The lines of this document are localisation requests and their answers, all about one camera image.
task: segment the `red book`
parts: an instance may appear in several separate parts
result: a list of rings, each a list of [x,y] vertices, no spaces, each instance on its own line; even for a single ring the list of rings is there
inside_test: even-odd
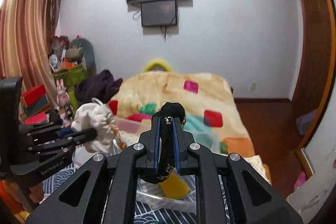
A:
[[[47,121],[47,115],[44,112],[40,112],[39,114],[25,120],[25,124],[42,123],[46,121]]]
[[[40,99],[44,94],[46,94],[44,85],[36,85],[21,95],[21,104],[24,107],[29,107],[31,104]]]

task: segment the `striped curtain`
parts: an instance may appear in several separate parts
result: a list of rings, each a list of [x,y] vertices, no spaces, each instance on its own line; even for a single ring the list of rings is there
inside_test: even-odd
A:
[[[59,3],[60,0],[4,0],[0,8],[0,75],[21,75],[22,93],[44,84],[49,102],[54,105],[56,86],[49,67],[48,37],[56,29]]]

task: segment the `orange clothing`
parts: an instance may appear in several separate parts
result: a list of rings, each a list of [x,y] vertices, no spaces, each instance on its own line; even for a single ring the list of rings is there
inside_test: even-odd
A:
[[[16,215],[23,211],[22,204],[17,202],[7,193],[4,181],[0,181],[0,198],[2,198],[3,202],[8,206],[13,215]]]

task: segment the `electrical socket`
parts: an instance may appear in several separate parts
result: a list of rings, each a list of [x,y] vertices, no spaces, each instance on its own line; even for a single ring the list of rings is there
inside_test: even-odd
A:
[[[257,88],[257,83],[252,83],[250,86],[250,93],[255,92],[256,88]]]

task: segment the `pink slipper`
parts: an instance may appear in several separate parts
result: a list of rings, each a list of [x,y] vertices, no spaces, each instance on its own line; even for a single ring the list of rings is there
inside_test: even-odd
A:
[[[301,172],[299,176],[297,177],[297,180],[293,186],[293,191],[295,191],[297,188],[299,188],[302,184],[304,184],[307,181],[307,176],[305,172]]]

